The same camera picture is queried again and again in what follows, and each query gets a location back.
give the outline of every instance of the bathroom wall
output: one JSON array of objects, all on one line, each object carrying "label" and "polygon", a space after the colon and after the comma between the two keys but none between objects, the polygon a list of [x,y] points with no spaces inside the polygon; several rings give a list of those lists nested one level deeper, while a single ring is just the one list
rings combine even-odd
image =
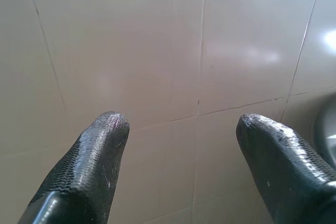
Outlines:
[{"label": "bathroom wall", "polygon": [[332,0],[0,0],[0,216],[80,132],[130,121],[109,223],[271,224],[235,138],[260,113],[311,140],[336,93]]}]

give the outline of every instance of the ceramic tile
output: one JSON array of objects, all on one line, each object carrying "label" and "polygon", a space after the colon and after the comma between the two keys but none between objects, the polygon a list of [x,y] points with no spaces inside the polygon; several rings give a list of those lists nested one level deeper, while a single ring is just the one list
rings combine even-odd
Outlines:
[{"label": "ceramic tile", "polygon": [[202,0],[35,1],[73,132],[106,110],[132,129],[195,114]]},{"label": "ceramic tile", "polygon": [[0,159],[3,223],[17,223],[45,176],[67,150],[58,147]]},{"label": "ceramic tile", "polygon": [[316,116],[322,105],[333,95],[336,95],[336,88],[290,97],[283,123],[293,128],[303,139],[312,144],[313,124]]},{"label": "ceramic tile", "polygon": [[196,204],[193,210],[194,224],[252,224],[259,193],[252,186],[234,191],[226,197]]},{"label": "ceramic tile", "polygon": [[316,0],[292,94],[336,87],[336,6]]},{"label": "ceramic tile", "polygon": [[144,222],[144,224],[192,224],[191,208]]},{"label": "ceramic tile", "polygon": [[236,140],[243,114],[258,113],[281,120],[286,99],[253,104],[200,116],[196,141],[196,202],[225,196],[254,184]]},{"label": "ceramic tile", "polygon": [[141,223],[191,206],[195,118],[130,133],[110,223]]},{"label": "ceramic tile", "polygon": [[263,199],[259,199],[258,208],[255,214],[253,224],[274,224]]},{"label": "ceramic tile", "polygon": [[33,3],[0,5],[0,155],[64,143],[66,117]]},{"label": "ceramic tile", "polygon": [[205,0],[201,114],[287,96],[312,5]]}]

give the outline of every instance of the textured glove grip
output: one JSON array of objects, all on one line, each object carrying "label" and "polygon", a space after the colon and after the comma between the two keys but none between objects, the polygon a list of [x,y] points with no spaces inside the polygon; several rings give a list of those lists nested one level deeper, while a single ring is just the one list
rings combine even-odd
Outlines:
[{"label": "textured glove grip", "polygon": [[336,223],[336,171],[291,128],[243,115],[240,149],[276,224]]},{"label": "textured glove grip", "polygon": [[19,223],[107,223],[128,134],[123,115],[100,115],[49,172]]}]

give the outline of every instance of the tiled wall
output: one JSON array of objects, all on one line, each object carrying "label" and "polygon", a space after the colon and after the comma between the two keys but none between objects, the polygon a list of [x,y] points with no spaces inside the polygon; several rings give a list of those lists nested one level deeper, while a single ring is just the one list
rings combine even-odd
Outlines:
[{"label": "tiled wall", "polygon": [[260,113],[311,140],[336,93],[333,0],[0,7],[3,223],[18,220],[78,134],[116,110],[131,133],[109,223],[271,224],[235,126]]}]

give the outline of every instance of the white tile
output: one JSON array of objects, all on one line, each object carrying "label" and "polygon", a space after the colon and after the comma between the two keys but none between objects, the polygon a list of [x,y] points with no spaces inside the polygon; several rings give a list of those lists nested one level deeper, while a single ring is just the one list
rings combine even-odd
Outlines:
[{"label": "white tile", "polygon": [[190,207],[195,118],[130,133],[110,223],[132,224]]},{"label": "white tile", "polygon": [[0,6],[0,155],[64,143],[66,117],[34,5]]},{"label": "white tile", "polygon": [[292,94],[336,87],[336,6],[316,0]]},{"label": "white tile", "polygon": [[192,224],[191,208],[144,222],[144,224]]},{"label": "white tile", "polygon": [[71,129],[120,111],[132,129],[195,114],[203,0],[35,0]]},{"label": "white tile", "polygon": [[226,197],[196,204],[193,224],[252,224],[259,193],[256,187],[233,191]]},{"label": "white tile", "polygon": [[19,220],[44,178],[67,150],[58,147],[0,159],[1,222]]},{"label": "white tile", "polygon": [[262,198],[259,199],[253,224],[274,224]]},{"label": "white tile", "polygon": [[313,0],[205,0],[201,114],[285,97]]},{"label": "white tile", "polygon": [[336,88],[294,95],[289,98],[283,123],[312,144],[313,125],[322,105],[336,95]]},{"label": "white tile", "polygon": [[205,201],[254,184],[236,139],[243,114],[258,113],[280,121],[286,98],[200,116],[197,120],[196,194]]}]

